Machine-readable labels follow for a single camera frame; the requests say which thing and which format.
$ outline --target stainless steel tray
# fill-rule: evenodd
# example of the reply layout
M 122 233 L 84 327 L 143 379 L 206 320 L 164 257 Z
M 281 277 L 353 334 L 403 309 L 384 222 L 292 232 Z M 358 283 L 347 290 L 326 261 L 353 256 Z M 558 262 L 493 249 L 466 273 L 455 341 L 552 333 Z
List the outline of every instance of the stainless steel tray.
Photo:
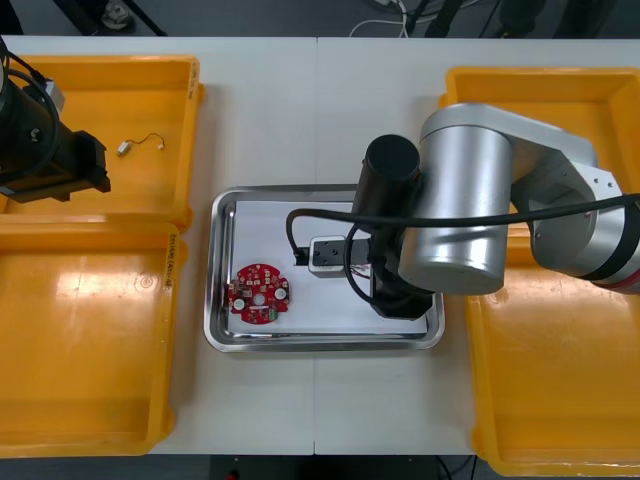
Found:
M 222 352 L 294 352 L 410 350 L 426 349 L 438 343 L 444 333 L 445 326 L 442 295 L 434 295 L 434 306 L 427 312 L 425 318 L 413 322 L 382 319 L 373 310 L 370 310 L 368 305 L 355 297 L 346 280 L 335 279 L 339 283 L 329 283 L 333 279 L 315 279 L 306 267 L 293 267 L 293 254 L 284 233 L 284 218 L 278 218 L 276 221 L 274 220 L 276 216 L 267 216 L 268 218 L 257 217 L 251 222 L 245 220 L 242 224 L 242 235 L 236 239 L 243 209 L 264 207 L 278 211 L 290 211 L 301 206 L 321 206 L 344 210 L 350 208 L 354 194 L 355 185 L 290 185 L 233 188 L 221 193 L 216 198 L 211 212 L 207 290 L 204 305 L 204 332 L 212 346 Z M 294 229 L 301 246 L 308 245 L 308 243 L 305 244 L 305 236 L 314 236 L 311 235 L 311 230 L 320 228 L 323 235 L 336 234 L 334 232 L 324 233 L 327 225 L 305 224 L 304 221 L 305 219 L 297 220 Z M 247 225 L 250 228 L 258 229 L 258 231 L 249 232 Z M 349 225 L 346 224 L 340 225 L 340 228 L 348 229 L 348 227 Z M 304 310 L 301 310 L 300 304 L 298 304 L 297 314 L 292 313 L 293 309 L 284 314 L 293 315 L 288 319 L 285 317 L 285 321 L 289 321 L 290 325 L 293 325 L 287 327 L 289 330 L 274 327 L 273 325 L 277 322 L 271 324 L 271 327 L 255 327 L 248 324 L 239 327 L 242 322 L 239 322 L 237 318 L 232 318 L 237 316 L 229 313 L 227 306 L 229 282 L 235 270 L 248 264 L 244 263 L 234 267 L 234 252 L 236 256 L 240 256 L 240 251 L 245 252 L 242 259 L 247 262 L 249 258 L 246 254 L 247 250 L 255 252 L 256 258 L 259 259 L 256 263 L 274 265 L 281 270 L 282 265 L 288 268 L 289 273 L 283 273 L 286 273 L 292 286 L 292 306 L 296 304 L 296 298 L 298 298 L 304 307 Z M 295 279 L 290 278 L 290 275 L 297 275 L 298 282 L 296 283 Z M 320 301 L 327 298 L 330 298 L 331 301 Z M 333 310 L 323 312 L 325 305 Z M 328 331 L 327 329 L 332 328 L 331 325 L 335 325 L 335 322 L 332 323 L 332 321 L 338 311 L 343 316 L 350 316 L 350 321 L 355 327 L 343 327 L 340 324 L 340 328 L 336 331 Z M 308 325 L 320 326 L 316 328 L 308 327 Z

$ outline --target red circuit board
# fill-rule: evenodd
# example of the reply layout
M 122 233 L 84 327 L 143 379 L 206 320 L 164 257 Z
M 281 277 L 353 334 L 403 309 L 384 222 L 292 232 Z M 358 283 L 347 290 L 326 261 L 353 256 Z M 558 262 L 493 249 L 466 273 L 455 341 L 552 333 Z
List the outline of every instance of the red circuit board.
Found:
M 240 270 L 229 285 L 229 308 L 242 320 L 266 325 L 289 308 L 290 287 L 280 270 L 271 265 L 254 264 Z

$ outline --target black cable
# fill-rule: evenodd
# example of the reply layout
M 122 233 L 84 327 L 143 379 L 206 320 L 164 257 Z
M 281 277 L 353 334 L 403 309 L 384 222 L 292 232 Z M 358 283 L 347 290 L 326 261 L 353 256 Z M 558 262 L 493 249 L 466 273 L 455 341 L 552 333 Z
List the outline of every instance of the black cable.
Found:
M 451 470 L 451 476 L 455 477 L 458 473 L 460 473 L 461 471 L 463 471 L 465 468 L 467 468 L 467 465 L 469 465 L 469 462 L 471 461 L 471 459 L 474 457 L 475 455 L 467 455 L 467 458 L 464 459 L 464 461 L 457 466 L 456 468 L 454 468 L 453 470 Z
M 351 285 L 353 291 L 358 295 L 362 300 L 367 302 L 369 305 L 374 307 L 378 307 L 381 309 L 389 309 L 394 310 L 396 308 L 400 308 L 405 306 L 407 303 L 411 301 L 411 297 L 401 298 L 399 300 L 393 301 L 384 301 L 377 298 L 370 297 L 366 293 L 362 291 L 360 286 L 356 283 L 353 278 L 353 273 L 351 272 L 351 251 L 353 250 L 353 237 L 356 232 L 359 230 L 358 225 L 354 224 L 349 230 L 347 237 L 344 240 L 344 253 L 342 257 L 342 261 L 344 264 L 344 275 L 347 277 L 347 282 Z
M 412 13 L 407 12 L 407 17 L 409 17 L 409 20 L 407 20 L 407 25 L 405 27 L 407 37 L 410 37 L 413 34 L 413 31 L 416 29 L 418 20 L 422 16 L 424 10 L 427 8 L 427 5 L 429 5 L 430 1 L 431 0 L 420 0 L 418 8 L 416 8 Z
M 449 472 L 449 468 L 447 468 L 447 464 L 444 463 L 444 460 L 442 460 L 438 455 L 436 455 L 436 460 L 444 470 L 444 473 L 447 474 L 447 480 L 453 480 L 453 477 L 451 476 L 451 472 Z
M 451 22 L 462 7 L 462 0 L 444 0 L 438 16 L 429 24 L 424 32 L 425 38 L 446 38 L 449 35 Z
M 471 476 L 469 480 L 473 480 L 473 476 L 476 474 L 476 464 L 478 463 L 478 456 L 476 455 L 473 459 L 473 467 L 471 468 Z
M 484 37 L 484 34 L 486 33 L 487 28 L 489 27 L 489 24 L 491 23 L 491 19 L 495 15 L 496 10 L 498 10 L 498 6 L 500 5 L 501 2 L 502 2 L 502 0 L 497 0 L 496 3 L 493 5 L 493 8 L 491 9 L 491 13 L 487 17 L 487 21 L 484 22 L 484 27 L 482 27 L 482 30 L 480 31 L 480 35 L 478 35 L 478 38 Z
M 47 84 L 47 78 L 42 75 L 38 70 L 36 70 L 35 68 L 33 68 L 31 65 L 29 65 L 27 62 L 25 62 L 24 60 L 22 60 L 19 56 L 17 56 L 15 53 L 11 53 L 9 52 L 9 57 L 11 58 L 11 60 L 14 60 L 16 63 L 22 65 L 22 67 L 29 72 L 29 75 L 31 75 L 31 77 L 38 82 L 40 85 L 42 86 L 46 86 Z
M 357 215 L 346 212 L 334 212 L 315 208 L 299 208 L 287 215 L 285 224 L 287 239 L 296 258 L 304 256 L 304 251 L 296 245 L 293 237 L 293 221 L 298 217 L 322 218 L 337 222 L 364 224 L 373 227 L 404 227 L 404 228 L 462 228 L 462 227 L 492 227 L 512 225 L 514 223 L 528 223 L 551 218 L 568 217 L 581 213 L 603 210 L 606 208 L 623 207 L 640 202 L 640 193 L 620 195 L 595 202 L 578 203 L 562 207 L 544 208 L 524 213 L 509 213 L 506 215 L 492 215 L 488 217 L 469 218 L 410 218 L 410 217 L 379 217 Z
M 30 84 L 44 100 L 47 111 L 51 116 L 51 141 L 49 142 L 47 153 L 43 155 L 35 165 L 27 168 L 26 170 L 0 174 L 0 185 L 5 185 L 7 183 L 20 180 L 21 178 L 37 174 L 46 165 L 48 165 L 51 160 L 53 160 L 53 157 L 58 151 L 58 144 L 60 143 L 60 115 L 58 115 L 58 110 L 56 109 L 53 100 L 51 100 L 51 97 L 47 94 L 44 88 L 29 75 L 18 70 L 7 69 L 7 75 L 18 77 Z

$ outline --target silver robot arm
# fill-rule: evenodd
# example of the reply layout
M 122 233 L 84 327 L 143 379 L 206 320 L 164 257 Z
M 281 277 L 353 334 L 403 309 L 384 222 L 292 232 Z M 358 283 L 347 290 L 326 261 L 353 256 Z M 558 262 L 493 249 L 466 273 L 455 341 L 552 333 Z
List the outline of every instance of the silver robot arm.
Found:
M 621 195 L 591 143 L 482 104 L 440 110 L 422 128 L 422 195 L 413 216 L 467 218 Z M 544 268 L 640 293 L 640 209 L 616 207 L 529 224 Z M 430 291 L 482 295 L 504 283 L 507 226 L 408 229 L 398 273 Z

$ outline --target yellow tray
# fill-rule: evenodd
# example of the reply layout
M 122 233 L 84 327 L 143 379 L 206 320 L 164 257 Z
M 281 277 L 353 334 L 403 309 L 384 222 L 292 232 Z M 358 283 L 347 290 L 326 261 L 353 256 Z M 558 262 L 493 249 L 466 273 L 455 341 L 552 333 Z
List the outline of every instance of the yellow tray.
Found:
M 489 103 L 591 140 L 640 190 L 635 69 L 456 68 L 441 106 Z M 510 229 L 505 287 L 468 297 L 474 448 L 503 475 L 640 474 L 640 304 L 535 264 Z
M 181 231 L 192 220 L 189 190 L 199 100 L 199 63 L 191 56 L 25 57 L 53 78 L 65 95 L 61 120 L 107 147 L 111 192 L 87 190 L 71 201 L 19 204 L 0 196 L 10 221 L 169 222 Z M 123 157 L 118 146 L 155 132 Z
M 0 457 L 141 455 L 171 429 L 170 224 L 0 229 Z

